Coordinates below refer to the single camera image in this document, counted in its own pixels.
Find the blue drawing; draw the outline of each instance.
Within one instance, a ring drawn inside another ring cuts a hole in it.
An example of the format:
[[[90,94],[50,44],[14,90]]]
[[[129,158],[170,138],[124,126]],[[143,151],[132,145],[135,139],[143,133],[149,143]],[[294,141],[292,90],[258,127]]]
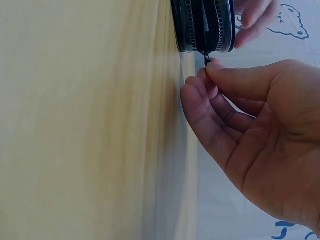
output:
[[[317,237],[317,235],[312,231],[312,232],[308,233],[308,234],[305,236],[304,240],[308,240],[308,238],[311,237],[311,236],[313,236],[313,235],[315,235],[316,239],[319,239],[319,237]]]
[[[239,31],[242,28],[241,15],[235,16],[235,24],[236,29]],[[300,40],[310,37],[303,25],[301,13],[288,4],[281,4],[281,12],[279,12],[276,21],[274,21],[268,30],[275,34],[291,36]]]
[[[293,226],[295,226],[295,224],[287,221],[278,221],[275,223],[275,226],[284,228],[282,229],[280,236],[272,236],[271,238],[275,240],[282,240],[285,239],[285,237],[287,236],[288,228],[292,228]]]

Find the zipper pull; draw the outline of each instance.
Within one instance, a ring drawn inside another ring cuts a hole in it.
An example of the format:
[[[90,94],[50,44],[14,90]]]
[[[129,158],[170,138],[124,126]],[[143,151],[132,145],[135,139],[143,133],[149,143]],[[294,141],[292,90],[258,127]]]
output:
[[[207,67],[208,63],[211,62],[209,54],[208,53],[204,53],[203,56],[204,56],[204,65],[205,65],[205,67]]]

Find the fingernail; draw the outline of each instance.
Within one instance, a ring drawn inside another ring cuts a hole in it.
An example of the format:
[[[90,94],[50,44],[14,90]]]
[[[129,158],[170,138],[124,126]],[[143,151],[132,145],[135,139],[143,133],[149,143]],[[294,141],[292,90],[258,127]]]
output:
[[[206,68],[209,70],[221,70],[221,69],[224,69],[225,67],[222,64],[217,62],[209,62]]]

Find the hand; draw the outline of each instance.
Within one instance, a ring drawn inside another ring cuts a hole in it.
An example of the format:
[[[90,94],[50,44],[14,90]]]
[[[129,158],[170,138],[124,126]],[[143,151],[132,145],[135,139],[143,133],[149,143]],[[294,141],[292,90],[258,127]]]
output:
[[[235,0],[235,13],[242,14],[243,28],[236,35],[235,47],[241,48],[259,37],[276,18],[278,6],[279,0]]]
[[[212,59],[181,100],[200,143],[249,201],[320,233],[320,69],[295,60],[227,69]]]

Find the finger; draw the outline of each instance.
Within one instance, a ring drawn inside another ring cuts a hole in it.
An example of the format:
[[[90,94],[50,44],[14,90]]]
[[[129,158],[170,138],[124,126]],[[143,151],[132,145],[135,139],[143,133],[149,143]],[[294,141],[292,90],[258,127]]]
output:
[[[236,35],[235,47],[241,48],[246,43],[258,38],[262,31],[264,31],[269,24],[274,20],[277,14],[278,4],[276,1],[272,1],[271,4],[267,7],[264,14],[255,22],[255,24],[246,29],[241,29],[240,32]]]
[[[203,80],[199,77],[190,77],[186,80],[186,83],[190,86],[193,86],[199,93],[203,105],[206,106],[207,114],[215,121],[215,123],[226,133],[228,134],[235,142],[238,142],[242,137],[242,133],[237,131],[236,129],[232,129],[228,127],[224,121],[218,116],[215,110],[212,108],[210,104],[210,99],[208,93],[211,95],[211,99],[214,99],[218,94],[218,88],[213,84],[211,80],[209,80],[208,76],[206,80]]]
[[[201,68],[197,76],[204,82],[206,94],[208,95],[209,101],[214,99],[218,94],[218,87],[214,84],[213,81],[210,80],[207,74],[207,70],[205,68]]]
[[[210,79],[228,96],[267,102],[268,93],[276,77],[290,67],[290,61],[252,68],[224,68],[210,62],[206,72]]]
[[[221,67],[223,66],[222,62],[216,58],[210,58],[210,61],[212,63],[216,63],[216,64],[220,65]],[[214,83],[209,78],[207,71],[205,69],[200,70],[198,76],[201,78],[207,78],[214,85]],[[243,111],[246,114],[249,114],[251,116],[254,116],[254,117],[257,117],[259,115],[259,113],[261,112],[261,110],[265,104],[265,102],[263,102],[263,101],[247,100],[247,99],[243,99],[243,98],[239,98],[239,97],[227,94],[227,93],[223,92],[221,89],[220,89],[220,92],[224,96],[226,96],[234,105],[236,105],[241,111]]]
[[[234,1],[234,12],[236,15],[242,14],[245,10],[245,6],[248,0],[235,0]]]
[[[200,143],[221,167],[225,166],[237,143],[211,117],[206,102],[195,86],[186,84],[180,95],[185,117]]]
[[[222,121],[240,133],[244,134],[254,120],[251,116],[237,112],[221,93],[218,93],[210,103]]]
[[[248,0],[243,11],[241,22],[244,29],[251,28],[264,14],[272,0]]]

